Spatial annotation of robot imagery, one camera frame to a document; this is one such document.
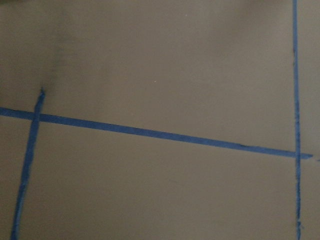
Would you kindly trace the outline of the crossing blue tape strip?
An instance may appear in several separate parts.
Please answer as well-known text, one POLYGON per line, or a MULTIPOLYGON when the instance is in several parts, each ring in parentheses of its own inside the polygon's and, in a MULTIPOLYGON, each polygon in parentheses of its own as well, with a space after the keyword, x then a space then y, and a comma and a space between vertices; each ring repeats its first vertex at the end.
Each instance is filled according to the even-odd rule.
POLYGON ((170 133, 170 132, 163 132, 163 131, 157 131, 157 130, 151 130, 151 129, 130 127, 130 126, 124 126, 124 125, 111 124, 111 123, 103 123, 103 122, 70 118, 70 117, 57 116, 57 115, 44 114, 44 113, 41 113, 39 115, 39 121, 44 123, 51 123, 51 124, 58 124, 58 125, 65 125, 65 126, 93 129, 93 130, 101 130, 101 131, 109 131, 114 133, 150 137, 150 138, 156 138, 156 139, 212 146, 212 147, 232 149, 232 150, 238 150, 238 151, 274 155, 274 156, 280 156, 280 157, 294 158, 296 156, 295 152, 289 151, 289 150, 275 149, 275 148, 262 147, 262 146, 243 145, 236 142, 229 142, 229 141, 209 139, 209 138, 203 138, 203 137, 197 137, 197 136, 183 135, 178 133, 170 133))

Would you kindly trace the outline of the long blue tape strip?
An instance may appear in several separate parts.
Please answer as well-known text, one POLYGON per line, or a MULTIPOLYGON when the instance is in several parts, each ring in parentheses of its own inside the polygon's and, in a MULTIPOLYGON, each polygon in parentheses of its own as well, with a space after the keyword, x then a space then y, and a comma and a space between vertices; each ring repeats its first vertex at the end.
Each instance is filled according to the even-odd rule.
POLYGON ((296 239, 302 235, 301 223, 301 124, 299 93, 299 51, 298 51, 298 1, 292 1, 292 47, 294 87, 294 133, 295 133, 295 232, 296 239))

